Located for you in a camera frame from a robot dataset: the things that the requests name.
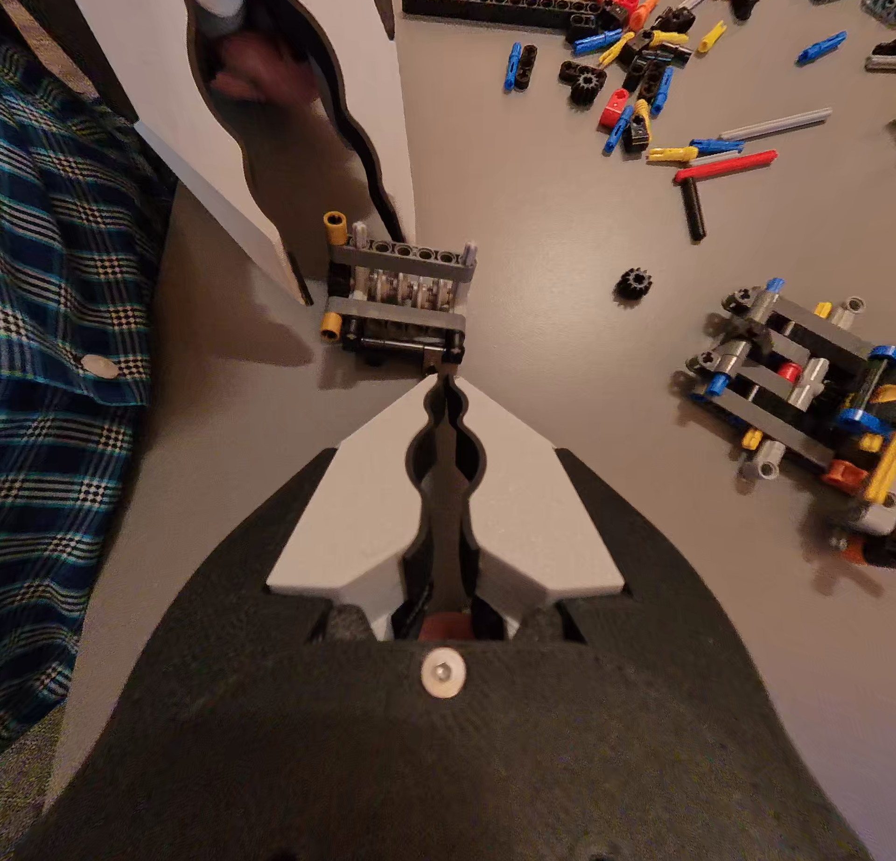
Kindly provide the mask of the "black lego axle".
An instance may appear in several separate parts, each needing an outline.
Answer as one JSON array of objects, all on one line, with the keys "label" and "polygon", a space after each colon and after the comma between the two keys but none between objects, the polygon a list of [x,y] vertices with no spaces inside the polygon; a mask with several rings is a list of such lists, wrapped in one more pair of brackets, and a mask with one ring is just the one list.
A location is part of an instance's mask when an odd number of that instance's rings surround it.
[{"label": "black lego axle", "polygon": [[686,177],[680,182],[680,189],[690,240],[695,244],[700,244],[706,239],[708,231],[703,215],[698,183],[694,178]]}]

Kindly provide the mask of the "person's left hand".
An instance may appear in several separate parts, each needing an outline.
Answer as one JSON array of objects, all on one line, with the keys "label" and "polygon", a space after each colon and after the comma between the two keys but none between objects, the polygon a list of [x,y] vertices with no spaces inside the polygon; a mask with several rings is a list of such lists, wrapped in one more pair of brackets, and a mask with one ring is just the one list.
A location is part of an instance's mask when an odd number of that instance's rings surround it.
[{"label": "person's left hand", "polygon": [[223,97],[293,111],[319,96],[308,61],[296,57],[280,38],[240,31],[218,40],[217,51],[219,67],[209,87]]}]

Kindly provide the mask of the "red lego axle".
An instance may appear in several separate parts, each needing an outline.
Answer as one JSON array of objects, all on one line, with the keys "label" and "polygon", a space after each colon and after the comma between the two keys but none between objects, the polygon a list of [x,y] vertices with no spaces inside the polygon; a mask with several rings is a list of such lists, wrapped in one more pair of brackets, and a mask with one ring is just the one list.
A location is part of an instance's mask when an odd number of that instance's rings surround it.
[{"label": "red lego axle", "polygon": [[707,157],[692,162],[687,167],[679,169],[674,177],[674,184],[681,184],[687,180],[709,180],[724,175],[733,175],[748,172],[760,168],[767,168],[778,160],[778,150],[764,150],[752,154],[736,153],[733,157],[724,157],[719,160]]}]

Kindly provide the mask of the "large lego chassis assembly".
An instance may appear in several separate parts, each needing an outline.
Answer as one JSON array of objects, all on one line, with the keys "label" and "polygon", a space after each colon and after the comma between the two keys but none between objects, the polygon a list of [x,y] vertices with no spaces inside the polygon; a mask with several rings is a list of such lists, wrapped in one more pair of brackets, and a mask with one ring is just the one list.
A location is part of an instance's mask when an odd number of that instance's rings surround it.
[{"label": "large lego chassis assembly", "polygon": [[723,300],[714,343],[686,363],[689,397],[733,428],[741,483],[800,466],[833,492],[833,549],[851,564],[893,571],[894,345],[852,331],[862,298],[811,310],[784,286],[773,279]]}]

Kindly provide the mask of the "long grey lego axle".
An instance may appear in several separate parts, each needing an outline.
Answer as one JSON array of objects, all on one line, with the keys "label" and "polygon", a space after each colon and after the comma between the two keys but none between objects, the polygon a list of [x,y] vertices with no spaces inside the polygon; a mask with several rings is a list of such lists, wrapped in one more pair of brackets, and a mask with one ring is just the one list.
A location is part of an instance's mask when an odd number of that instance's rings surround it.
[{"label": "long grey lego axle", "polygon": [[823,107],[808,112],[761,121],[749,126],[727,130],[718,135],[722,141],[750,141],[792,132],[826,123],[833,113],[831,107]]}]

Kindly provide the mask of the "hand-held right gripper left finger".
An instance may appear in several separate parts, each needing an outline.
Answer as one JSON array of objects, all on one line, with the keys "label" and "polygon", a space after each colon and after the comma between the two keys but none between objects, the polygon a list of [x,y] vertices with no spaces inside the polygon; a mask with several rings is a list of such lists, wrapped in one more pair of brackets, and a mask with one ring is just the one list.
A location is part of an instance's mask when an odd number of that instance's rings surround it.
[{"label": "hand-held right gripper left finger", "polygon": [[270,592],[357,607],[381,641],[419,628],[433,587],[422,488],[444,410],[431,374],[340,443],[268,575]]}]

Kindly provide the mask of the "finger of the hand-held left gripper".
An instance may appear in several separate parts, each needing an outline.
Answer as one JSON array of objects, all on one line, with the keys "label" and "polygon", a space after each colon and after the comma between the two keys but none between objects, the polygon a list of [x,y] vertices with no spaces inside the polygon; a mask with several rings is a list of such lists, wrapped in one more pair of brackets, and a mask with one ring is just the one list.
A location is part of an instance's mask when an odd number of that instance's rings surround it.
[{"label": "finger of the hand-held left gripper", "polygon": [[330,119],[358,157],[388,235],[415,242],[415,195],[393,0],[267,4],[283,33],[308,52],[319,71]]},{"label": "finger of the hand-held left gripper", "polygon": [[252,196],[243,150],[212,112],[185,0],[75,0],[132,103],[135,129],[246,255],[312,305],[278,229]]}]

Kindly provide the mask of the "grey lego engine assembly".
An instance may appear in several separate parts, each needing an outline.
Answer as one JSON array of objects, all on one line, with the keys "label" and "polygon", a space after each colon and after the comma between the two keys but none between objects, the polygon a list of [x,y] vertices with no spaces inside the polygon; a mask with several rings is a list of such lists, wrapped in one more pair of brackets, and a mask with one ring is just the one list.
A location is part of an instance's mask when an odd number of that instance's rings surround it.
[{"label": "grey lego engine assembly", "polygon": [[364,221],[336,210],[322,222],[329,262],[321,340],[372,361],[411,355],[424,374],[459,365],[477,244],[454,252],[372,238]]}]

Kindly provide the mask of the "long black lego beam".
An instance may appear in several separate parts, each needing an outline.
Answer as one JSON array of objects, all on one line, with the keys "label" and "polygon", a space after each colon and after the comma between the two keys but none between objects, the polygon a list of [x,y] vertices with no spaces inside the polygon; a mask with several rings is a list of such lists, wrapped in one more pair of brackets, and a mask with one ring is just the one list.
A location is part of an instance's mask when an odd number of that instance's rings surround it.
[{"label": "long black lego beam", "polygon": [[566,32],[595,27],[602,4],[568,0],[400,0],[406,15]]}]

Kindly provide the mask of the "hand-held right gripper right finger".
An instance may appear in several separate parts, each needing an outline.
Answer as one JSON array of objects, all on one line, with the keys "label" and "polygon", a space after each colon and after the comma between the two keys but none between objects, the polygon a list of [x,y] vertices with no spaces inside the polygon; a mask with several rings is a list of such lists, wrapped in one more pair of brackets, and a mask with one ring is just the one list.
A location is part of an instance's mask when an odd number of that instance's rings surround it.
[{"label": "hand-held right gripper right finger", "polygon": [[511,639],[558,602],[619,594],[624,578],[557,449],[472,383],[448,377],[463,492],[462,583],[478,639]]}]

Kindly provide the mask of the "pile of lego pieces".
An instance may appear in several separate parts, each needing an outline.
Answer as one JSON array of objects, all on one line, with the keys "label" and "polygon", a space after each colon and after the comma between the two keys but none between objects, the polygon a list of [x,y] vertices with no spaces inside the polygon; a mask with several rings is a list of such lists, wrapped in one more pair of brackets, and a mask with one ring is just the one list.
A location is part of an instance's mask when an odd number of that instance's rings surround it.
[{"label": "pile of lego pieces", "polygon": [[[684,68],[694,54],[706,57],[728,28],[720,20],[700,38],[696,49],[689,49],[688,34],[696,21],[694,10],[707,0],[684,0],[678,6],[666,6],[652,23],[646,24],[660,1],[581,0],[602,4],[597,25],[566,31],[566,43],[574,60],[563,62],[558,80],[570,88],[571,106],[591,106],[613,63],[625,71],[624,83],[613,91],[599,117],[599,129],[608,134],[604,146],[607,156],[620,144],[633,156],[640,156],[647,149],[651,121],[664,110],[676,68]],[[761,0],[725,1],[732,18],[745,24]],[[823,4],[834,0],[812,1]],[[868,14],[894,28],[894,0],[862,0],[862,4]],[[693,139],[685,148],[652,149],[647,160],[670,165],[689,165],[707,157],[723,160],[742,153],[746,142],[749,141],[722,141],[718,137]]]}]

